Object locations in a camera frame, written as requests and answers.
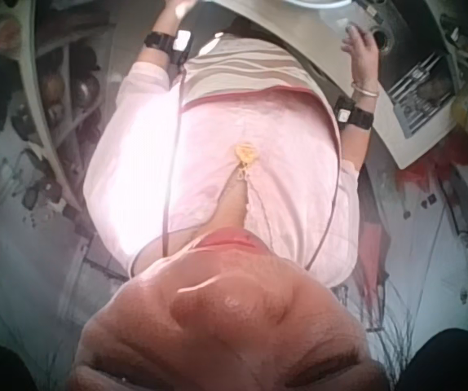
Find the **person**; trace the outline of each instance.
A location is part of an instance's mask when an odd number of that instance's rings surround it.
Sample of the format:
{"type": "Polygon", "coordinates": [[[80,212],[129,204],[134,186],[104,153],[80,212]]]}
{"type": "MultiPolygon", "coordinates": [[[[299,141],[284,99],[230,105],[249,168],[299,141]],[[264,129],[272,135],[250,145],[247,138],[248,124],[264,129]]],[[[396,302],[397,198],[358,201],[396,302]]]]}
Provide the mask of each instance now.
{"type": "MultiPolygon", "coordinates": [[[[166,0],[152,31],[174,36],[193,5],[166,0]]],[[[378,49],[347,32],[353,99],[373,113],[378,49]]],[[[71,389],[388,389],[330,291],[356,262],[369,131],[340,132],[270,38],[225,33],[185,64],[183,86],[170,87],[169,64],[142,49],[86,176],[95,226],[131,279],[85,326],[71,389]]]]}

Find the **lip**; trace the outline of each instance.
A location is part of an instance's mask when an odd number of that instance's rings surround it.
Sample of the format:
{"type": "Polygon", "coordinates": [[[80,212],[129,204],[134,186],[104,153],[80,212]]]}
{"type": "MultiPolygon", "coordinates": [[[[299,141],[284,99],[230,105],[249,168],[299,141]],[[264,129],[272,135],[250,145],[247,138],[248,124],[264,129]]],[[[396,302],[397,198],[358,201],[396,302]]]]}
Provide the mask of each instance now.
{"type": "Polygon", "coordinates": [[[221,228],[201,238],[194,248],[221,247],[236,248],[249,253],[270,255],[272,252],[265,243],[252,232],[243,228],[221,228]]]}

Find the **shelving unit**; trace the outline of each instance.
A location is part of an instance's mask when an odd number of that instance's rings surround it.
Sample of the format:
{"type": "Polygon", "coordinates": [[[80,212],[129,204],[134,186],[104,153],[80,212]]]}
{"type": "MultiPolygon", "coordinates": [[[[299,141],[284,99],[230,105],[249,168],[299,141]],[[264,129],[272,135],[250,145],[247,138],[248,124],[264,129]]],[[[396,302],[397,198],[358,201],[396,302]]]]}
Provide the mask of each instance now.
{"type": "Polygon", "coordinates": [[[19,63],[20,75],[27,97],[30,114],[42,142],[42,152],[55,173],[56,181],[63,188],[63,197],[74,208],[82,210],[82,183],[89,160],[82,156],[75,129],[100,107],[103,107],[107,85],[108,64],[114,26],[100,25],[81,29],[41,42],[35,43],[35,11],[37,0],[19,0],[10,8],[0,2],[0,14],[12,15],[20,22],[21,45],[19,51],[9,57],[19,63]],[[95,73],[99,80],[100,91],[96,101],[87,109],[73,109],[70,90],[69,47],[74,42],[84,40],[95,50],[100,70],[95,73]],[[62,99],[64,119],[53,129],[46,120],[46,109],[38,80],[36,60],[52,51],[63,48],[63,62],[60,75],[64,79],[65,92],[62,99]],[[73,165],[78,165],[79,174],[73,173],[73,165]]]}

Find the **white countertop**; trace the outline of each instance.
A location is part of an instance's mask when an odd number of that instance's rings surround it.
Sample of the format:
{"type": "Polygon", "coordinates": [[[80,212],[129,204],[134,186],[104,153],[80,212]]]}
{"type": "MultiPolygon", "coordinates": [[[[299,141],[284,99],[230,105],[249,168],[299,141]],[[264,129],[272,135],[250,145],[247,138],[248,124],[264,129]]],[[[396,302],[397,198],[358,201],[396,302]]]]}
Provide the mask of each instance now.
{"type": "MultiPolygon", "coordinates": [[[[274,33],[326,73],[341,90],[348,95],[352,94],[350,57],[341,51],[341,34],[337,32],[337,27],[344,30],[345,20],[341,18],[344,8],[315,11],[296,7],[282,0],[210,1],[243,15],[274,33]]],[[[430,150],[454,126],[450,110],[451,103],[414,136],[406,139],[394,114],[393,104],[381,88],[374,128],[393,155],[395,163],[404,169],[430,150]]]]}

